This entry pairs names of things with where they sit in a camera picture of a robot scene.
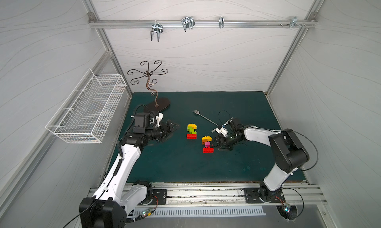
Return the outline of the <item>yellow curved brick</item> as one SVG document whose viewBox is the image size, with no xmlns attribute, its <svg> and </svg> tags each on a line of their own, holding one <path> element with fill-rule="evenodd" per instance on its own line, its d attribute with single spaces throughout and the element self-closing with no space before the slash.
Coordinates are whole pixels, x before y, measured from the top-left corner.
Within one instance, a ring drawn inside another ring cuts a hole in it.
<svg viewBox="0 0 381 228">
<path fill-rule="evenodd" d="M 203 143 L 205 143 L 205 142 L 210 142 L 210 141 L 212 141 L 211 136 L 204 136 L 204 137 L 202 138 L 202 142 L 203 142 Z"/>
<path fill-rule="evenodd" d="M 188 124 L 187 129 L 197 129 L 197 125 L 196 124 Z"/>
</svg>

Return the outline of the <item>long red brick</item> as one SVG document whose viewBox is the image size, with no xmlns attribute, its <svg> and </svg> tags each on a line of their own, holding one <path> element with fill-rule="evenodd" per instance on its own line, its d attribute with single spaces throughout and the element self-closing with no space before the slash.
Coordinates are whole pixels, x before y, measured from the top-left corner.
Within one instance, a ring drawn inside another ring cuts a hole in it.
<svg viewBox="0 0 381 228">
<path fill-rule="evenodd" d="M 209 153 L 213 153 L 213 152 L 214 152 L 214 148 L 211 148 L 211 147 L 204 147 L 203 148 L 204 154 L 209 154 Z"/>
</svg>

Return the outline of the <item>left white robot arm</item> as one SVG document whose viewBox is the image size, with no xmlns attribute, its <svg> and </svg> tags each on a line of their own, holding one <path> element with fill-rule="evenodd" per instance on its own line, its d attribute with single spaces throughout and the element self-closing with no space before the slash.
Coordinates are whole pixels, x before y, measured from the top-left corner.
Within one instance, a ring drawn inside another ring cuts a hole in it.
<svg viewBox="0 0 381 228">
<path fill-rule="evenodd" d="M 84 228 L 123 228 L 131 220 L 128 215 L 140 204 L 149 204 L 153 198 L 152 184 L 136 181 L 131 190 L 123 193 L 133 166 L 150 141 L 163 143 L 179 129 L 179 124 L 163 121 L 159 112 L 136 113 L 131 126 L 119 142 L 119 154 L 104 181 L 92 197 L 79 205 L 79 216 Z"/>
</svg>

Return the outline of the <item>small red brick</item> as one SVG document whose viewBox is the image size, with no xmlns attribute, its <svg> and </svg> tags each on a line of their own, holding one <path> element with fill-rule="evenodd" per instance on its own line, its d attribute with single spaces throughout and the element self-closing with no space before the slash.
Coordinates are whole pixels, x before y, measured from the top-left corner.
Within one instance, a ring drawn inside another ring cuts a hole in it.
<svg viewBox="0 0 381 228">
<path fill-rule="evenodd" d="M 187 139 L 197 139 L 196 134 L 187 134 Z"/>
</svg>

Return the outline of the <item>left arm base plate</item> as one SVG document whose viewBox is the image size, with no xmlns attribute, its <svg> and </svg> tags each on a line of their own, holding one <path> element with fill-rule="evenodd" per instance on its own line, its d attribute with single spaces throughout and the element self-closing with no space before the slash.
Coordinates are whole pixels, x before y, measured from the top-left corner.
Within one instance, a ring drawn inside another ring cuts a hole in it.
<svg viewBox="0 0 381 228">
<path fill-rule="evenodd" d="M 156 206 L 156 205 L 166 205 L 167 204 L 167 192 L 166 189 L 154 189 L 152 192 L 152 196 L 139 203 L 142 206 Z"/>
</svg>

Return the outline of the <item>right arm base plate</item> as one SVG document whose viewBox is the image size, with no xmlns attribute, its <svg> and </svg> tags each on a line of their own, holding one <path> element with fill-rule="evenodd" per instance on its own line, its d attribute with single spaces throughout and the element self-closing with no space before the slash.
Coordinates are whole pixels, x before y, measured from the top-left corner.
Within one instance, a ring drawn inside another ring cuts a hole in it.
<svg viewBox="0 0 381 228">
<path fill-rule="evenodd" d="M 242 196 L 248 204 L 279 203 L 285 202 L 281 189 L 270 191 L 265 186 L 243 188 Z"/>
</svg>

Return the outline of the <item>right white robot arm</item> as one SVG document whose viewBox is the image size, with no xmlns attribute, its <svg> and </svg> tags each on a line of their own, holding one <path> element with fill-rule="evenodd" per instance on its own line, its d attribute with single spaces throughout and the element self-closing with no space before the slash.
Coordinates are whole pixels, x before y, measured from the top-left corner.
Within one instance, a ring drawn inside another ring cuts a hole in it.
<svg viewBox="0 0 381 228">
<path fill-rule="evenodd" d="M 219 148 L 232 150 L 234 145 L 242 141 L 254 141 L 271 148 L 274 166 L 257 191 L 259 199 L 264 203 L 270 203 L 281 191 L 284 182 L 310 160 L 304 145 L 291 129 L 271 130 L 242 125 L 237 118 L 230 119 L 226 125 L 230 126 L 231 133 L 224 125 L 213 130 L 218 133 L 215 141 Z"/>
</svg>

